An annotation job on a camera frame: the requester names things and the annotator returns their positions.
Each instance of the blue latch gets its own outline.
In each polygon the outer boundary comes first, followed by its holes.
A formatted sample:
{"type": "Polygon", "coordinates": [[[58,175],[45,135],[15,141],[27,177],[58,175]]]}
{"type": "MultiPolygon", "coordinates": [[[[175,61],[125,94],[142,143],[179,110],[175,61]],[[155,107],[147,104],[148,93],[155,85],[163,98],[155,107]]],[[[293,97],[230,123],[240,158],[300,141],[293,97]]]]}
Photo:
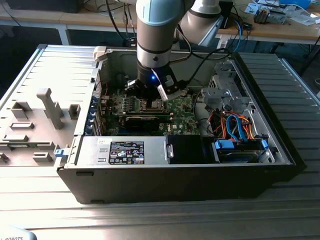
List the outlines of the blue latch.
{"type": "Polygon", "coordinates": [[[264,149],[267,149],[267,148],[268,148],[268,143],[267,143],[266,140],[262,140],[262,141],[261,141],[261,144],[262,144],[262,146],[263,146],[264,149]]]}
{"type": "Polygon", "coordinates": [[[234,149],[234,143],[231,140],[217,140],[215,143],[216,149],[234,149]]]}

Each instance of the table leg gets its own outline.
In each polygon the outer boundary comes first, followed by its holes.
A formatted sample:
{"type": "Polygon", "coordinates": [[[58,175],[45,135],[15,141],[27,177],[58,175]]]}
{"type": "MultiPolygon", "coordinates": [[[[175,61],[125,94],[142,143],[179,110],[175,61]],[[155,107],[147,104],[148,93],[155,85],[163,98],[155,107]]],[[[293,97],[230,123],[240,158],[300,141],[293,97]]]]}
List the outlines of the table leg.
{"type": "Polygon", "coordinates": [[[66,25],[59,25],[57,30],[59,31],[62,45],[71,45],[71,40],[66,25]]]}

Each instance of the floor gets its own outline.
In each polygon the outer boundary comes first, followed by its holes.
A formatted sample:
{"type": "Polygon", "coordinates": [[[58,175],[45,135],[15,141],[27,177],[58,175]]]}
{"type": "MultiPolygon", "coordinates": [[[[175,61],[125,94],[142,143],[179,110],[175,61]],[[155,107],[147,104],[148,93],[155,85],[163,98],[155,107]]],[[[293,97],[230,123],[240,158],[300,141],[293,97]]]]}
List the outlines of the floor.
{"type": "MultiPolygon", "coordinates": [[[[54,29],[13,27],[12,31],[14,37],[4,35],[0,38],[0,66],[2,69],[0,78],[0,98],[6,92],[39,44],[61,44],[59,34],[54,29]]],[[[117,36],[115,32],[71,30],[69,34],[73,45],[123,46],[123,43],[119,41],[119,36],[117,36]]],[[[231,49],[233,49],[236,44],[237,41],[234,41],[231,49]]],[[[273,45],[274,43],[272,42],[244,40],[240,43],[238,52],[252,53],[254,51],[255,53],[268,53],[273,45]]],[[[187,46],[183,42],[180,46],[182,49],[187,49],[187,46]]],[[[208,49],[199,47],[195,49],[208,51],[208,49]]],[[[278,57],[285,58],[291,66],[298,71],[306,60],[306,56],[309,53],[309,46],[286,43],[279,46],[275,53],[278,57]]],[[[315,93],[318,93],[319,90],[314,85],[314,79],[316,78],[320,78],[320,61],[317,59],[313,61],[313,64],[304,73],[303,79],[315,93]]]]}

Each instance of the black cable on table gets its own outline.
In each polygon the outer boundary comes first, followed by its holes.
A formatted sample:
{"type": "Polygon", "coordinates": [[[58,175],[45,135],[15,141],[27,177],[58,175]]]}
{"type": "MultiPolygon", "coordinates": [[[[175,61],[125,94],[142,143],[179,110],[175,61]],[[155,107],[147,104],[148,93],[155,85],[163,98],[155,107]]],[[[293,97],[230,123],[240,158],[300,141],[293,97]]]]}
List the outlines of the black cable on table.
{"type": "Polygon", "coordinates": [[[114,17],[112,16],[112,12],[111,12],[111,9],[110,9],[110,6],[109,6],[108,1],[107,1],[107,0],[104,0],[104,2],[105,2],[105,5],[106,5],[106,8],[108,9],[109,17],[110,17],[110,19],[111,19],[112,25],[113,25],[116,33],[119,35],[120,38],[122,38],[122,40],[123,40],[124,42],[126,42],[127,39],[125,39],[125,38],[121,35],[121,33],[120,33],[120,31],[119,31],[116,23],[115,23],[115,20],[114,20],[114,17]]]}

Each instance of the workbench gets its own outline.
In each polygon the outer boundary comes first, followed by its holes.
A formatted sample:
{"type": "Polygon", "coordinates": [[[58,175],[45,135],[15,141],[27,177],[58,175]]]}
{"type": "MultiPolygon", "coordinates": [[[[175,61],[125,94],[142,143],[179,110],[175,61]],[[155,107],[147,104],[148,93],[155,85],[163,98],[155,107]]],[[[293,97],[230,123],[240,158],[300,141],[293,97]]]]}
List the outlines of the workbench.
{"type": "MultiPolygon", "coordinates": [[[[50,87],[56,93],[63,82],[69,87],[61,88],[63,94],[52,94],[52,99],[62,109],[68,101],[82,106],[90,70],[95,68],[93,51],[90,46],[39,46],[0,100],[0,126],[10,114],[10,102],[30,101],[32,94],[25,94],[29,89],[50,87]],[[48,70],[50,76],[43,77],[41,73],[48,70]]],[[[310,131],[319,131],[319,126],[310,131]]],[[[314,139],[314,144],[319,145],[319,140],[314,139]]],[[[307,164],[304,172],[254,199],[80,204],[58,176],[56,165],[0,166],[0,219],[2,224],[33,231],[38,240],[317,239],[319,150],[303,143],[301,147],[307,164]]]]}
{"type": "MultiPolygon", "coordinates": [[[[320,35],[319,26],[316,24],[305,26],[297,23],[291,19],[287,19],[284,25],[267,23],[265,25],[259,25],[254,23],[253,15],[247,14],[242,11],[246,9],[245,6],[250,3],[250,0],[235,0],[235,7],[238,10],[239,15],[253,25],[252,31],[248,36],[248,40],[253,41],[265,41],[275,43],[293,43],[293,44],[314,44],[320,35]]],[[[113,4],[113,7],[121,6],[120,4],[113,4]]],[[[87,30],[87,31],[103,31],[114,32],[115,29],[111,23],[108,13],[105,15],[90,12],[82,9],[79,13],[64,13],[56,11],[36,11],[36,10],[13,10],[10,9],[8,4],[4,2],[5,9],[12,15],[16,21],[23,27],[35,27],[35,28],[50,28],[57,29],[63,45],[70,45],[71,40],[69,38],[68,30],[87,30]]],[[[133,23],[135,28],[137,27],[137,14],[135,6],[130,6],[133,23]]],[[[320,11],[320,7],[311,6],[309,11],[320,11]]],[[[116,25],[121,32],[125,32],[125,25],[123,23],[123,9],[119,8],[113,11],[113,16],[116,25]]],[[[9,14],[0,5],[0,25],[18,26],[13,21],[9,14]]],[[[238,30],[233,23],[231,27],[227,29],[220,29],[217,34],[217,38],[220,39],[218,47],[225,47],[228,40],[233,39],[238,30]]],[[[133,32],[131,26],[128,26],[128,31],[133,32]]]]}

